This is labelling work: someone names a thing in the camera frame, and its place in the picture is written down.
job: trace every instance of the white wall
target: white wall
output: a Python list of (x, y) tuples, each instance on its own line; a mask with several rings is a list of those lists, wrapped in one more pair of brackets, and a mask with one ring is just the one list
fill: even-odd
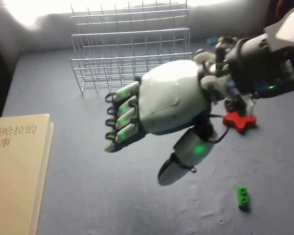
[[(50, 1), (45, 2), (50, 4), (47, 9), (53, 8)], [(246, 36), (258, 33), (263, 28), (268, 4), (269, 0), (191, 0), (188, 4), (191, 40), (222, 34)], [(35, 15), (39, 7), (39, 4), (24, 6), (26, 10), (21, 16)], [(28, 27), (16, 20), (4, 0), (0, 0), (0, 51), (11, 72), (17, 58), (24, 52), (72, 47), (71, 15), (52, 13), (39, 16), (35, 24)]]

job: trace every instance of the red star-shaped object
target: red star-shaped object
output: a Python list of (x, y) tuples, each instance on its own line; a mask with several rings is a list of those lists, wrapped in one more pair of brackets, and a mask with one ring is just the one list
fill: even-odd
[(256, 126), (257, 118), (255, 116), (241, 117), (238, 112), (227, 113), (223, 117), (223, 124), (234, 127), (236, 131), (243, 134), (245, 129)]

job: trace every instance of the gray tabletop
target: gray tabletop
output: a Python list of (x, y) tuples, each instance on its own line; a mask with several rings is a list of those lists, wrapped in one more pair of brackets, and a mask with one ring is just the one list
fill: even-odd
[[(258, 128), (231, 129), (196, 174), (162, 187), (158, 170), (183, 132), (105, 153), (108, 91), (82, 96), (71, 58), (71, 50), (23, 55), (3, 113), (50, 113), (55, 122), (38, 235), (294, 235), (294, 92), (257, 101)], [(223, 104), (213, 113), (225, 114)], [(224, 131), (220, 118), (213, 124)], [(248, 213), (237, 206), (240, 185)]]

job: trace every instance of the book title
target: book title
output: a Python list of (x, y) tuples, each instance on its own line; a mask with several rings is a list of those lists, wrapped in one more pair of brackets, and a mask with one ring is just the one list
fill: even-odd
[(10, 141), (13, 136), (16, 135), (28, 135), (28, 134), (35, 134), (37, 129), (36, 125), (29, 125), (27, 127), (23, 126), (16, 126), (16, 127), (8, 127), (8, 128), (1, 128), (0, 127), (0, 147), (4, 148), (10, 145)]

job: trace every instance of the metal wire rack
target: metal wire rack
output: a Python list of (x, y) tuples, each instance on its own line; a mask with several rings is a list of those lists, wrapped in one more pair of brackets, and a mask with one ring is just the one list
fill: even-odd
[(154, 67), (192, 59), (187, 2), (74, 12), (71, 60), (80, 91), (123, 87)]

